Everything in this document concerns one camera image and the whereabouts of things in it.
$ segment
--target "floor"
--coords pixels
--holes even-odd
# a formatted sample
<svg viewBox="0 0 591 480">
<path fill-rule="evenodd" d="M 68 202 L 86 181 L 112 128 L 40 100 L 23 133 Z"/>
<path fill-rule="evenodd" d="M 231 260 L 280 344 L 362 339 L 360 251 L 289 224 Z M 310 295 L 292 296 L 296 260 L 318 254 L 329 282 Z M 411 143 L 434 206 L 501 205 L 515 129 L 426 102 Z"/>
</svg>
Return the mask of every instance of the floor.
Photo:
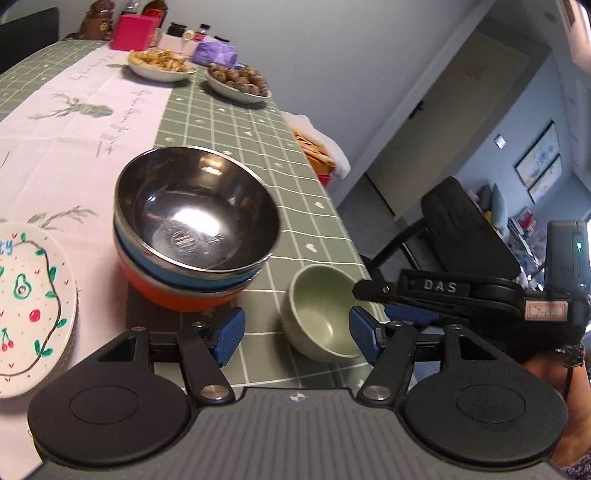
<svg viewBox="0 0 591 480">
<path fill-rule="evenodd" d="M 340 204 L 338 211 L 355 248 L 361 255 L 369 258 L 373 258 L 405 228 L 404 222 L 394 221 L 392 210 L 365 175 Z M 439 262 L 435 259 L 425 240 L 413 238 L 407 245 L 422 270 L 441 270 Z M 381 271 L 384 279 L 396 282 L 400 270 L 403 268 L 410 268 L 410 265 L 404 254 L 397 251 L 381 267 Z M 429 327 L 428 331 L 425 331 L 427 333 L 441 333 L 440 330 Z M 439 372 L 439 362 L 415 364 L 416 381 L 421 381 L 437 372 Z"/>
</svg>

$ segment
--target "white table runner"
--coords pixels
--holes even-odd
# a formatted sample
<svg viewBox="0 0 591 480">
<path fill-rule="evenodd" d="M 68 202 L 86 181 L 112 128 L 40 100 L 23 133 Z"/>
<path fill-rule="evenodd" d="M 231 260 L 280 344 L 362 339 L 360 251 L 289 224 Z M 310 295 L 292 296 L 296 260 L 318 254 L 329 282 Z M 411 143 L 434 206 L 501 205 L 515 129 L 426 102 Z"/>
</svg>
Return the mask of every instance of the white table runner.
<svg viewBox="0 0 591 480">
<path fill-rule="evenodd" d="M 74 269 L 79 314 L 68 366 L 125 328 L 113 190 L 123 166 L 154 145 L 171 92 L 122 69 L 126 57 L 108 46 L 93 51 L 0 123 L 0 219 L 51 231 Z M 23 478 L 40 464 L 27 433 L 31 395 L 0 404 L 3 480 Z"/>
</svg>

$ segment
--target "picture frame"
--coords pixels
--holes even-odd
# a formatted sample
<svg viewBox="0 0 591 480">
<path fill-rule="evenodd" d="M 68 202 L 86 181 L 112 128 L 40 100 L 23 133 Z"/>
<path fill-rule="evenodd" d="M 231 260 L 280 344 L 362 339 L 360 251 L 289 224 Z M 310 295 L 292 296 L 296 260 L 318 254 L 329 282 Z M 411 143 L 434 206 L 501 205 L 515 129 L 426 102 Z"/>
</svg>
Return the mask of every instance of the picture frame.
<svg viewBox="0 0 591 480">
<path fill-rule="evenodd" d="M 532 188 L 559 153 L 556 124 L 550 122 L 550 125 L 525 154 L 525 157 L 515 166 L 523 185 L 528 189 Z"/>
<path fill-rule="evenodd" d="M 552 162 L 546 171 L 540 176 L 534 186 L 529 189 L 530 197 L 534 203 L 538 203 L 552 186 L 562 176 L 562 158 L 560 155 Z"/>
</svg>

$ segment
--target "person's hand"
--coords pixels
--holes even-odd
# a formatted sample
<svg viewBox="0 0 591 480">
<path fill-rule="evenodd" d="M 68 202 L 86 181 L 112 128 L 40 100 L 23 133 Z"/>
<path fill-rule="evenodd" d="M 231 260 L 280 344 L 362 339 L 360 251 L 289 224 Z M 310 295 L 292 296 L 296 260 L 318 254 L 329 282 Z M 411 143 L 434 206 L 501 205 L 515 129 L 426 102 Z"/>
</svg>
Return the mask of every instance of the person's hand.
<svg viewBox="0 0 591 480">
<path fill-rule="evenodd" d="M 562 394 L 567 372 L 563 364 L 563 355 L 553 352 L 536 355 L 524 367 Z M 566 406 L 569 422 L 551 458 L 559 468 L 577 462 L 591 450 L 591 387 L 585 367 L 573 369 Z"/>
</svg>

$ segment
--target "gray gripper base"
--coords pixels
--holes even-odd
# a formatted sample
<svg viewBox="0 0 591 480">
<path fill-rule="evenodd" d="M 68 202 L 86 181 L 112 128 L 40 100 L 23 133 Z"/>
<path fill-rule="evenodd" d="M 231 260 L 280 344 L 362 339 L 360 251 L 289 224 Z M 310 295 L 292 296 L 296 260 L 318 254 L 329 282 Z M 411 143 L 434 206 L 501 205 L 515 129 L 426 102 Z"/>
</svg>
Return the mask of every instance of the gray gripper base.
<svg viewBox="0 0 591 480">
<path fill-rule="evenodd" d="M 348 390 L 249 388 L 235 404 L 201 411 L 178 443 L 110 471 L 52 463 L 31 480 L 546 480 L 548 463 L 510 472 L 468 470 L 431 455 L 396 415 Z"/>
</svg>

